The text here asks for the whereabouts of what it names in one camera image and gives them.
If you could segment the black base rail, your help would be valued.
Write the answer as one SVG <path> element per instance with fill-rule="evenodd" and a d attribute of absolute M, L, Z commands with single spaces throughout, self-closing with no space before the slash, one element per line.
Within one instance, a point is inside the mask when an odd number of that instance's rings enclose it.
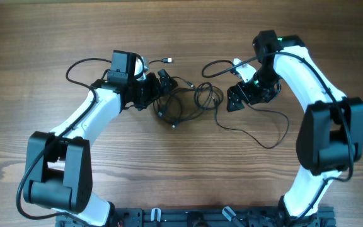
<path fill-rule="evenodd" d="M 220 209 L 116 209 L 114 220 L 108 226 L 150 227 L 150 226 L 289 226 L 282 220 L 276 207 L 252 207 L 235 209 L 232 213 L 226 207 Z"/>

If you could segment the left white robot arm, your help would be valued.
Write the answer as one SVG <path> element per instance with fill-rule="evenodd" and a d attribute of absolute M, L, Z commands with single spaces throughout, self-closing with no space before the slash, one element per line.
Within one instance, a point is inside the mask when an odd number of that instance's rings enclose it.
<path fill-rule="evenodd" d="M 164 70 L 149 72 L 146 58 L 114 50 L 110 67 L 90 85 L 78 109 L 50 132 L 34 132 L 16 193 L 18 212 L 59 225 L 123 226 L 111 202 L 93 193 L 91 147 L 107 124 L 129 108 L 144 110 L 178 83 Z"/>

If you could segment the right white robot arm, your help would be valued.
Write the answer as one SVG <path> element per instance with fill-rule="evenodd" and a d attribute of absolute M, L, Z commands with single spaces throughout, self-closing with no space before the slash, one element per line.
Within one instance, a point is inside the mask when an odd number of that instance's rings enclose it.
<path fill-rule="evenodd" d="M 317 212 L 332 182 L 352 178 L 363 150 L 363 101 L 347 97 L 329 82 L 297 35 L 278 37 L 266 30 L 252 45 L 261 67 L 233 61 L 231 71 L 241 81 L 227 91 L 227 110 L 270 102 L 279 93 L 281 79 L 295 94 L 304 111 L 296 140 L 300 168 L 282 206 L 288 217 L 305 218 Z"/>

